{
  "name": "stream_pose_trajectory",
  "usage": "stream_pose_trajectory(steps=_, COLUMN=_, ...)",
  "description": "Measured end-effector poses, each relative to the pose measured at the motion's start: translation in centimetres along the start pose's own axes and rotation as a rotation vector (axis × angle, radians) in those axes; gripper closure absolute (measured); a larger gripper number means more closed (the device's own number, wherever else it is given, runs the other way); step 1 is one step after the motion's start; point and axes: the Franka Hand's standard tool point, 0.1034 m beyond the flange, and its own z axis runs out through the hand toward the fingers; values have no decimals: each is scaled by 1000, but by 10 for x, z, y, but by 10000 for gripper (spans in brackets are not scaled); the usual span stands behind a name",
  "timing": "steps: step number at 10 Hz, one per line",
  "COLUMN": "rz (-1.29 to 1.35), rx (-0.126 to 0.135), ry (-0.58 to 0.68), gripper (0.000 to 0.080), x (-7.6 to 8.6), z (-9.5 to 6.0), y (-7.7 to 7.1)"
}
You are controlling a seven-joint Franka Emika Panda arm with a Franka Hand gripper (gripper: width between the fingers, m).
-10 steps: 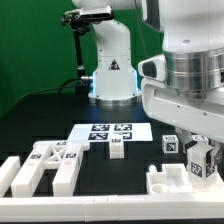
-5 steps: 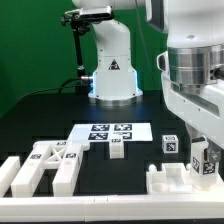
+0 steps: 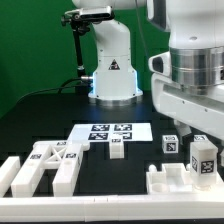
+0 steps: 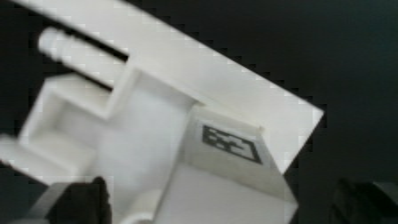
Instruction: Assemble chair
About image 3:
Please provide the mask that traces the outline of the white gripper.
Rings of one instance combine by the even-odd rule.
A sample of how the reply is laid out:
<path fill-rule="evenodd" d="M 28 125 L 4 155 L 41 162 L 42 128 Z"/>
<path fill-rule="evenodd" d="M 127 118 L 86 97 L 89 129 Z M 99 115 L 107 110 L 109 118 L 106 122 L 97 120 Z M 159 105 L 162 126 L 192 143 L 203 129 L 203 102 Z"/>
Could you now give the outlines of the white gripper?
<path fill-rule="evenodd" d="M 206 95 L 183 92 L 170 78 L 154 73 L 151 78 L 155 109 L 173 118 L 180 144 L 191 127 L 224 141 L 224 84 L 209 87 Z"/>

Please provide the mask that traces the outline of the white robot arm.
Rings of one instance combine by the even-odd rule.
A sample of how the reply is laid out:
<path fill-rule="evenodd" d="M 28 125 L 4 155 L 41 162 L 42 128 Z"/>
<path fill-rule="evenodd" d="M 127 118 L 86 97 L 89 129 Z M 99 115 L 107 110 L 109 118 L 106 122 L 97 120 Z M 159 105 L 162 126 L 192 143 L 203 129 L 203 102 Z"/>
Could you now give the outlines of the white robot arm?
<path fill-rule="evenodd" d="M 140 0 L 149 21 L 168 32 L 169 50 L 149 59 L 156 110 L 186 129 L 224 140 L 224 0 Z M 140 93 L 129 30 L 115 20 L 94 27 L 98 67 L 89 97 L 105 104 Z"/>

